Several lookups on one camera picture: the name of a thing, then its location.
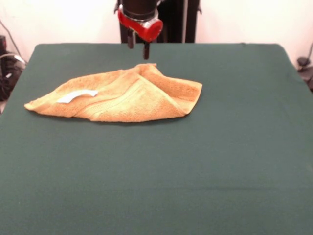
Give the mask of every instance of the towel tag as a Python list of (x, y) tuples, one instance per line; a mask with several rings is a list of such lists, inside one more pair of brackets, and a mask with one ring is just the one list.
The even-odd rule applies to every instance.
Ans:
[(79, 91), (74, 91), (71, 92), (63, 97), (61, 97), (60, 99), (58, 99), (57, 103), (65, 103), (68, 104), (70, 103), (73, 99), (75, 99), (76, 97), (79, 97), (81, 95), (91, 95), (92, 97), (95, 97), (98, 94), (98, 91), (92, 91), (92, 90), (79, 90)]

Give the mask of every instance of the dark green fabric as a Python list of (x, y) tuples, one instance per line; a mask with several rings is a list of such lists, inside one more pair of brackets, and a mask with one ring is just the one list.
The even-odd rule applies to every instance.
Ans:
[(40, 45), (0, 118), (1, 235), (312, 235), (313, 96), (278, 45), (153, 44), (192, 113), (92, 123), (24, 109), (142, 47)]

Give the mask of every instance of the black cylinder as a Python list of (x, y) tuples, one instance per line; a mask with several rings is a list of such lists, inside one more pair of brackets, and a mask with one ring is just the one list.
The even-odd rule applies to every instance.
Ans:
[(155, 16), (157, 0), (122, 0), (122, 5), (126, 16), (146, 21)]
[(133, 37), (133, 31), (131, 29), (127, 30), (127, 43), (130, 49), (134, 48), (134, 37)]
[(143, 46), (143, 58), (145, 60), (149, 59), (149, 53), (150, 53), (150, 43), (145, 42)]

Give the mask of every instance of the folded towel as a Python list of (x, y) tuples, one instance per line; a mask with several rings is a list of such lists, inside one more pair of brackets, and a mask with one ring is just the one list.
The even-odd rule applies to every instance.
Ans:
[(144, 122), (189, 114), (201, 89), (198, 82), (164, 76), (156, 64), (139, 64), (71, 79), (25, 108), (91, 121)]

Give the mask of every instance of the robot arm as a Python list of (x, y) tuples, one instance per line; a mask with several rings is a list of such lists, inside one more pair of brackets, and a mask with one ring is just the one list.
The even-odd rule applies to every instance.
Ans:
[(121, 0), (118, 6), (118, 18), (128, 29), (128, 47), (134, 47), (133, 33), (144, 41), (144, 59), (149, 58), (149, 45), (157, 39), (163, 29), (158, 19), (159, 0)]

